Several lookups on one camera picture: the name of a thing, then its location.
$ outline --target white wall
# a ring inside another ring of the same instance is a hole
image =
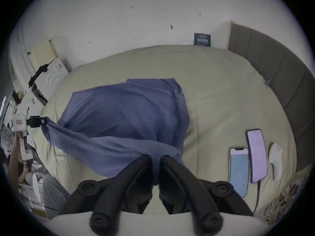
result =
[[[76,68],[129,49],[193,44],[195,32],[226,48],[230,20],[281,42],[315,75],[307,39],[281,0],[35,0],[19,24],[25,52],[49,38]]]

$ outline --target beige bedsheet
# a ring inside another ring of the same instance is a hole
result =
[[[228,180],[229,148],[247,147],[245,131],[260,128],[266,148],[283,148],[283,173],[273,180],[273,168],[262,182],[258,209],[274,199],[293,177],[296,149],[293,134],[277,97],[243,57],[203,46],[154,46],[119,53],[73,70],[42,111],[57,122],[71,94],[128,78],[172,78],[183,89],[190,124],[183,161],[198,178]],[[33,132],[38,154],[61,185],[72,193],[86,179],[105,177],[50,145],[40,129]],[[249,183],[244,200],[253,210],[257,184]]]

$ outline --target cable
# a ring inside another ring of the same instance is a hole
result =
[[[38,205],[38,206],[42,206],[42,207],[45,207],[45,208],[48,208],[48,209],[51,209],[51,210],[59,210],[59,209],[54,209],[54,208],[47,207],[47,206],[41,205],[41,204],[39,204],[39,203],[33,202],[33,201],[29,200],[28,198],[26,198],[23,194],[21,194],[21,197],[24,198],[24,199],[26,199],[27,201],[30,201],[30,202],[33,203],[33,204]]]
[[[257,201],[256,201],[256,206],[255,206],[255,209],[253,211],[253,213],[255,213],[256,209],[257,209],[257,206],[258,206],[258,201],[259,201],[259,192],[260,192],[260,184],[261,184],[261,180],[259,180],[257,182]]]

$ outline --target upholstered headboard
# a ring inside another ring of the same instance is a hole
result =
[[[278,97],[296,143],[296,171],[315,162],[315,78],[303,62],[273,38],[232,24],[228,50],[246,58]]]

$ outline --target dark blue poster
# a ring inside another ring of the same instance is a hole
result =
[[[211,36],[208,34],[195,33],[194,45],[210,46]]]

